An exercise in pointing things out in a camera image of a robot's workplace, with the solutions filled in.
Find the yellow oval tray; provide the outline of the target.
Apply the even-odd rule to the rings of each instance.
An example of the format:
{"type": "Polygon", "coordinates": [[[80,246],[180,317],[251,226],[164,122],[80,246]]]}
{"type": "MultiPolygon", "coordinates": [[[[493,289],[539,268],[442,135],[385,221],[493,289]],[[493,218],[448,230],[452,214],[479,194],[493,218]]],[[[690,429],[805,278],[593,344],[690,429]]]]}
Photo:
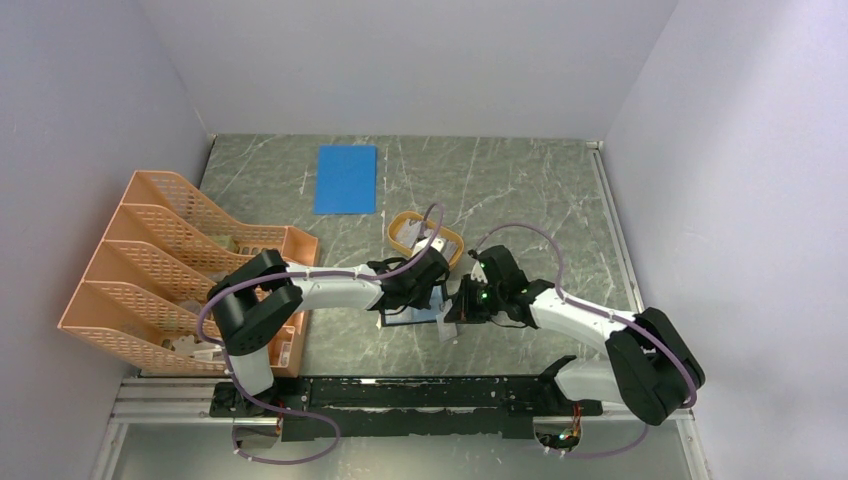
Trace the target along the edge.
{"type": "Polygon", "coordinates": [[[430,247],[438,251],[448,261],[449,268],[455,268],[463,255],[465,242],[458,234],[447,227],[439,227],[438,216],[431,214],[424,222],[424,216],[413,211],[399,213],[387,227],[389,244],[406,258],[411,258],[427,242],[434,238],[430,247]]]}

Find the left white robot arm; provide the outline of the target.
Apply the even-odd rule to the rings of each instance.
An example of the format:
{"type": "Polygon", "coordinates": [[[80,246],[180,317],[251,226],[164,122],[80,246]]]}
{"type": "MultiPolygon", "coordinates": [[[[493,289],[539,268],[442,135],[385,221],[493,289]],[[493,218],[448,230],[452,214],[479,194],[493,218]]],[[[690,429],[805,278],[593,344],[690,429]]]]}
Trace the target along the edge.
{"type": "Polygon", "coordinates": [[[225,373],[239,384],[237,403],[261,416],[277,400],[268,345],[296,313],[334,308],[363,311],[425,309],[432,290],[450,273],[434,247],[409,260],[371,261],[333,270],[289,263],[277,250],[260,253],[226,276],[207,294],[198,314],[198,336],[211,318],[220,334],[225,373]]]}

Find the black card holder wallet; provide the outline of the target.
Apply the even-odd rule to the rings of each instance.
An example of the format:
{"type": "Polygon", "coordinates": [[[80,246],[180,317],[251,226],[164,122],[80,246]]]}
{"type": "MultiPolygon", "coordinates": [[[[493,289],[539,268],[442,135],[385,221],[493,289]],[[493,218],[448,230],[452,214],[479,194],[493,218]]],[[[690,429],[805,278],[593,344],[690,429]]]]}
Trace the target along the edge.
{"type": "Polygon", "coordinates": [[[377,326],[379,328],[407,326],[416,324],[436,323],[446,299],[444,285],[433,288],[429,297],[429,303],[424,308],[413,308],[411,306],[401,307],[396,310],[388,310],[379,314],[377,326]]]}

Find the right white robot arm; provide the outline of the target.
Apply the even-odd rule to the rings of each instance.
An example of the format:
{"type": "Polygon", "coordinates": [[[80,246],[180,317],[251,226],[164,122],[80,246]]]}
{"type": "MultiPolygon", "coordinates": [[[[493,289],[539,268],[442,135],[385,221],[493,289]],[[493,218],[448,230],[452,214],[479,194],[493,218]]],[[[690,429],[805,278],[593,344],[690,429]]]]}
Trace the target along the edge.
{"type": "Polygon", "coordinates": [[[624,405],[657,426],[691,406],[706,375],[669,317],[657,308],[628,312],[558,291],[527,278],[504,246],[474,254],[471,273],[445,307],[448,323],[481,324],[499,314],[536,330],[564,334],[598,353],[594,360],[565,360],[539,391],[550,413],[576,401],[624,405]]]}

